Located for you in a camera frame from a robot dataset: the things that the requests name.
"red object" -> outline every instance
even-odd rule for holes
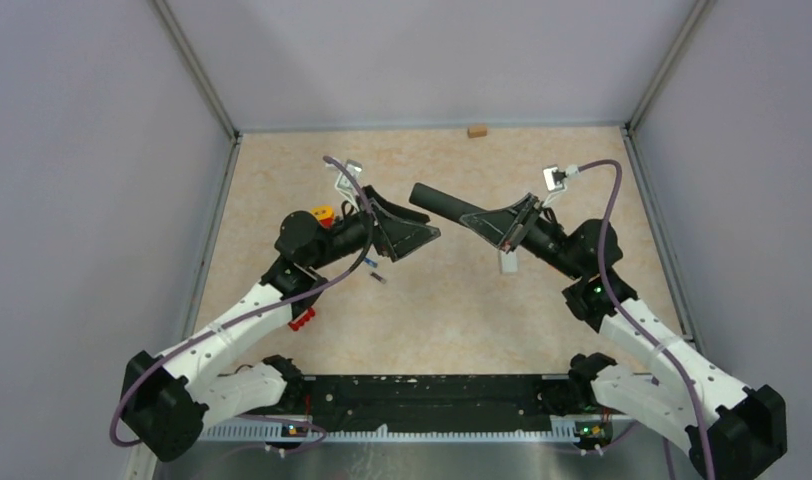
[[[306,325],[306,322],[311,320],[315,315],[317,315],[317,313],[315,313],[315,309],[309,307],[309,309],[306,310],[306,313],[289,322],[288,326],[296,332],[297,330],[300,330],[300,327]]]

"beige table surface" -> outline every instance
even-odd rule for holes
[[[340,205],[336,174],[323,155],[361,162],[363,184],[408,206],[423,182],[485,208],[533,192],[544,198],[542,167],[601,158],[624,165],[612,222],[624,259],[616,269],[655,313],[679,330],[650,227],[617,127],[346,131],[245,135],[203,294],[198,329],[241,298],[276,259],[282,219],[294,210]],[[566,232],[603,214],[610,168],[577,177],[554,204]],[[318,315],[299,332],[281,328],[240,363],[272,354],[294,358],[307,374],[564,373],[578,353],[601,351],[642,367],[568,311],[570,280],[525,251],[519,272],[501,275],[497,252],[474,233],[431,215],[441,238],[392,264],[380,259],[382,285],[362,266],[321,296]],[[332,278],[353,261],[322,274]]]

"gray floor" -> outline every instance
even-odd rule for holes
[[[661,437],[639,428],[603,458],[558,454],[540,444],[329,444],[281,460],[248,449],[218,458],[239,443],[200,443],[159,468],[156,480],[658,480],[668,473]],[[677,478],[700,478],[673,450]]]

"brown block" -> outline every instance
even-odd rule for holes
[[[486,135],[488,135],[488,127],[483,124],[468,127],[468,138],[485,137]]]

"white wall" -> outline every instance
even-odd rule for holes
[[[0,479],[121,476],[124,366],[178,334],[227,153],[146,1],[0,2]]]
[[[242,130],[621,123],[693,0],[171,0]]]
[[[812,478],[812,0],[718,2],[640,133],[709,356],[787,402]]]

